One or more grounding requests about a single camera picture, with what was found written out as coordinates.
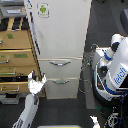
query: label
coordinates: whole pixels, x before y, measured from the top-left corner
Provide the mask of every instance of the label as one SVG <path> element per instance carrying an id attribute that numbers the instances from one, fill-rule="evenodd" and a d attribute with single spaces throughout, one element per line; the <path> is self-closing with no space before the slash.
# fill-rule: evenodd
<path id="1" fill-rule="evenodd" d="M 14 58 L 28 58 L 27 54 L 13 54 Z"/>
<path id="2" fill-rule="evenodd" d="M 12 34 L 7 34 L 9 39 L 13 39 L 13 35 Z"/>
<path id="3" fill-rule="evenodd" d="M 126 75 L 127 75 L 127 70 L 124 67 L 122 67 L 122 65 L 120 65 L 116 73 L 114 74 L 113 77 L 114 83 L 119 87 L 124 81 Z"/>
<path id="4" fill-rule="evenodd" d="M 15 9 L 15 10 L 7 10 L 9 14 L 20 14 L 20 9 Z"/>
<path id="5" fill-rule="evenodd" d="M 1 58 L 6 58 L 6 56 L 5 55 L 1 55 Z"/>
<path id="6" fill-rule="evenodd" d="M 8 68 L 9 70 L 12 70 L 13 68 Z"/>
<path id="7" fill-rule="evenodd" d="M 49 17 L 49 5 L 48 4 L 37 4 L 37 10 L 39 17 Z"/>

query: sticker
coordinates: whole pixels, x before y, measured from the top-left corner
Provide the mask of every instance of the sticker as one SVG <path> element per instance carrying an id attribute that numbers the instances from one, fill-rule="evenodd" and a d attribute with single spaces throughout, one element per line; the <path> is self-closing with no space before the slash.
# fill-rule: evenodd
<path id="1" fill-rule="evenodd" d="M 6 58 L 6 56 L 5 55 L 1 55 L 1 58 Z"/>
<path id="2" fill-rule="evenodd" d="M 28 7 L 29 9 L 32 8 L 32 4 L 31 4 L 30 0 L 27 0 L 27 7 Z"/>
<path id="3" fill-rule="evenodd" d="M 7 10 L 8 14 L 20 14 L 20 9 Z"/>
<path id="4" fill-rule="evenodd" d="M 8 68 L 9 70 L 12 70 L 13 68 Z"/>
<path id="5" fill-rule="evenodd" d="M 13 54 L 14 58 L 28 58 L 27 54 Z"/>
<path id="6" fill-rule="evenodd" d="M 48 4 L 37 4 L 37 10 L 39 17 L 49 17 Z"/>
<path id="7" fill-rule="evenodd" d="M 12 34 L 7 34 L 9 39 L 13 39 L 13 35 Z"/>

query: drawer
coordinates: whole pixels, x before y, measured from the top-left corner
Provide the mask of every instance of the drawer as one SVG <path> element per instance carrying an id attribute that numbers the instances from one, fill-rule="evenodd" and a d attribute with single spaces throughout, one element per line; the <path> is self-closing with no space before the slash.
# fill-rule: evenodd
<path id="1" fill-rule="evenodd" d="M 29 92 L 28 82 L 3 82 L 0 83 L 0 93 Z"/>
<path id="2" fill-rule="evenodd" d="M 28 50 L 0 50 L 1 66 L 35 65 L 31 49 Z"/>
<path id="3" fill-rule="evenodd" d="M 21 10 L 24 6 L 7 6 L 0 7 L 3 16 L 6 17 L 25 17 L 26 13 L 22 13 Z"/>
<path id="4" fill-rule="evenodd" d="M 2 31 L 0 32 L 0 49 L 26 49 L 31 48 L 28 32 Z"/>
<path id="5" fill-rule="evenodd" d="M 45 84 L 47 99 L 77 98 L 79 79 L 53 79 Z"/>
<path id="6" fill-rule="evenodd" d="M 35 71 L 35 75 L 39 75 L 36 65 L 32 66 L 16 66 L 16 67 L 0 67 L 0 77 L 16 77 L 28 76 L 29 73 Z"/>
<path id="7" fill-rule="evenodd" d="M 38 61 L 47 78 L 80 77 L 82 59 Z"/>

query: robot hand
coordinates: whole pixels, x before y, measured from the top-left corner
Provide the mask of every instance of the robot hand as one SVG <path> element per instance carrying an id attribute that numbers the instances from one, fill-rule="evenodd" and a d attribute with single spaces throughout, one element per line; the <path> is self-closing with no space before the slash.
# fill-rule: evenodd
<path id="1" fill-rule="evenodd" d="M 32 94 L 37 94 L 38 92 L 41 91 L 41 89 L 43 88 L 43 86 L 47 82 L 47 80 L 46 80 L 45 74 L 44 74 L 41 82 L 33 80 L 32 79 L 33 75 L 34 75 L 34 71 L 32 71 L 28 75 L 28 88 Z"/>

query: wooden cabinet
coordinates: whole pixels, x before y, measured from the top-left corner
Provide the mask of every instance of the wooden cabinet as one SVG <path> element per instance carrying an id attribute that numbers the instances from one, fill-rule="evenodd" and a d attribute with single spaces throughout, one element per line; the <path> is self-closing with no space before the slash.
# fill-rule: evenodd
<path id="1" fill-rule="evenodd" d="M 13 21 L 10 18 L 7 30 L 0 31 L 0 94 L 29 93 L 27 76 L 32 70 L 41 79 L 30 31 L 21 30 L 23 18 L 20 29 L 12 31 Z"/>

